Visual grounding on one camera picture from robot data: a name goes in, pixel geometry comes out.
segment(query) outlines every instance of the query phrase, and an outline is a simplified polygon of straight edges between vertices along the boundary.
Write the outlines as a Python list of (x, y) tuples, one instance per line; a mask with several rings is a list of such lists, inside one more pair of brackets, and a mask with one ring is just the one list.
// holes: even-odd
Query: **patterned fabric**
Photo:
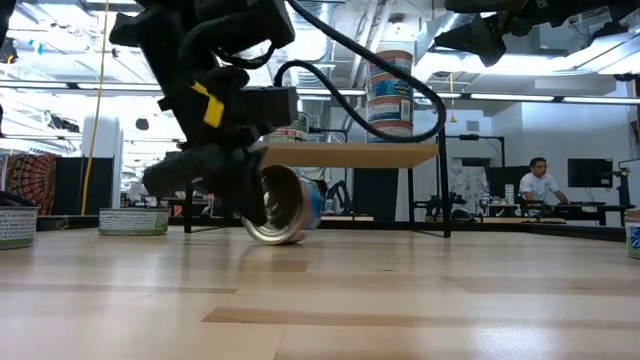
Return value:
[(482, 189), (487, 182), (487, 174), (482, 167), (449, 167), (449, 189), (467, 201), (463, 207), (472, 213), (476, 211), (476, 204), (482, 198)]
[(13, 155), (7, 161), (5, 188), (40, 207), (40, 215), (50, 215), (56, 182), (56, 156)]

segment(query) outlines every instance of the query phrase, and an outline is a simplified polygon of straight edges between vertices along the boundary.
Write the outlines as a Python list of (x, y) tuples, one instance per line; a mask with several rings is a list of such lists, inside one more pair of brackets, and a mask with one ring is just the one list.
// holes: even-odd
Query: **white shirt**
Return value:
[(549, 191), (555, 193), (559, 190), (558, 184), (556, 184), (556, 181), (553, 180), (549, 174), (545, 174), (539, 178), (532, 173), (528, 173), (520, 180), (520, 192), (523, 194), (526, 192), (532, 193), (536, 201), (544, 201)]

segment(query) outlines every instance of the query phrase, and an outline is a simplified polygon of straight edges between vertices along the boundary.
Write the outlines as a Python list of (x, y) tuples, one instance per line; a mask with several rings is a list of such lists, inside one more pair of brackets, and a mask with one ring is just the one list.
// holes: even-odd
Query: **colorful tapestry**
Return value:
[(36, 204), (40, 215), (51, 215), (55, 182), (55, 155), (12, 155), (7, 160), (5, 191)]

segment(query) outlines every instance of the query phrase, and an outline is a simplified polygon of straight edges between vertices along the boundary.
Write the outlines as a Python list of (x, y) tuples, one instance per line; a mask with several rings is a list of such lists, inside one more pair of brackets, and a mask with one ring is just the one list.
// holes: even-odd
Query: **person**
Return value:
[(541, 157), (534, 158), (529, 163), (529, 168), (531, 172), (520, 180), (520, 193), (525, 200), (545, 201), (547, 194), (551, 192), (561, 203), (569, 202), (553, 177), (547, 174), (547, 160)]

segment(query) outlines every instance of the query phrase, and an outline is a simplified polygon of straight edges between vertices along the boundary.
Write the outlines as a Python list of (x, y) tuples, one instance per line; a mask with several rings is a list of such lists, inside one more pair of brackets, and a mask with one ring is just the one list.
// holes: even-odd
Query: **yellow tag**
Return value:
[(207, 112), (204, 114), (204, 122), (214, 128), (218, 128), (222, 122), (222, 114), (224, 113), (224, 104), (218, 100), (215, 96), (209, 94), (207, 89), (195, 83), (191, 88), (202, 95), (209, 97), (209, 104), (207, 105)]

